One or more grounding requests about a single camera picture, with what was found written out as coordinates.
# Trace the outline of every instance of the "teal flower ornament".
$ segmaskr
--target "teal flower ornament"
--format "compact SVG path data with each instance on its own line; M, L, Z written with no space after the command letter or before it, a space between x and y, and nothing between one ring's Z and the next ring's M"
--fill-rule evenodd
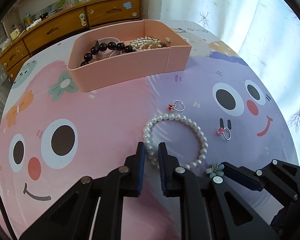
M218 165L217 162L212 162L211 166L206 169L206 173L210 174L209 177L212 179L215 176L222 177L224 172L222 171L225 168L223 164Z
M48 90L48 95L53 95L52 101L57 101L64 92L66 93L75 93L79 89L68 71L64 71L60 74L58 78L58 83L54 84Z

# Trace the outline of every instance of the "wooden cabinet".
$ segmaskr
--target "wooden cabinet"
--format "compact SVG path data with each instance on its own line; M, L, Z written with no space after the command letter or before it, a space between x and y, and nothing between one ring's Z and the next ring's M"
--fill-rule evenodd
M30 59L30 55L28 55L27 57L25 57L23 60L21 60L20 62L18 62L12 69L10 69L9 71L7 71L8 76L10 77L11 81L14 81L20 71L20 69L22 68L23 64Z
M0 56L0 63L5 71L10 70L20 60L29 55L23 40L12 45Z
M135 20L141 20L141 0L86 0L25 31L0 55L0 63L14 81L24 62L52 43L88 29Z
M87 6L90 26L140 18L141 0L110 0Z
M31 53L41 46L66 34L87 27L87 23L85 26L82 26L82 22L79 17L81 14L83 14L85 18L84 7L67 12L46 23L43 23L31 31L31 33L24 37L24 41L29 52Z

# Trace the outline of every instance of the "silver ring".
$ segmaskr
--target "silver ring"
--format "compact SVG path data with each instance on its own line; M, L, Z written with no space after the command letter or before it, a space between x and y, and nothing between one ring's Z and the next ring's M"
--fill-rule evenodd
M180 102L180 104L182 105L182 109L181 109L181 110L176 109L176 104L175 104L175 102ZM180 101L180 100L174 101L174 102L172 103L172 106L173 106L174 110L176 110L176 111L178 111L178 112L182 112L182 111L185 109L185 105L184 105L183 102Z
M225 136L225 133L223 133L223 137L228 141L228 140L230 140L231 139L231 133L230 133L230 130L229 130L229 128L228 127L226 127L225 128L225 131L228 131L228 133L229 133L229 138L227 138L226 136Z

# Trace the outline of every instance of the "cartoon eye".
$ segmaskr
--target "cartoon eye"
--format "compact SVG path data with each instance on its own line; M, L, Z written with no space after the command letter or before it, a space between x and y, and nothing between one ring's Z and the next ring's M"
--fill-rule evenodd
M261 91L260 87L257 86L257 84L251 80L246 80L244 82L246 86L246 90L251 95L254 101L256 101L259 105L264 105L266 103L266 98L263 92Z
M42 135L42 158L53 169L66 167L74 158L77 148L77 129L67 119L53 121Z
M232 86L226 83L217 83L212 88L214 100L227 114L240 116L244 111L244 103Z
M21 134L16 134L9 147L9 163L14 172L19 172L23 166L26 147L25 139Z

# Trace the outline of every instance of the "pink cartoon character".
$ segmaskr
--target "pink cartoon character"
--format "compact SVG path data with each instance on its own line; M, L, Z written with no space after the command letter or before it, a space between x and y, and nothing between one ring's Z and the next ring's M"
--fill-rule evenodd
M81 93L64 61L31 80L0 129L2 198L18 237L81 177L106 176L135 153L153 98L143 78ZM122 239L178 239L169 213L144 189L125 205Z

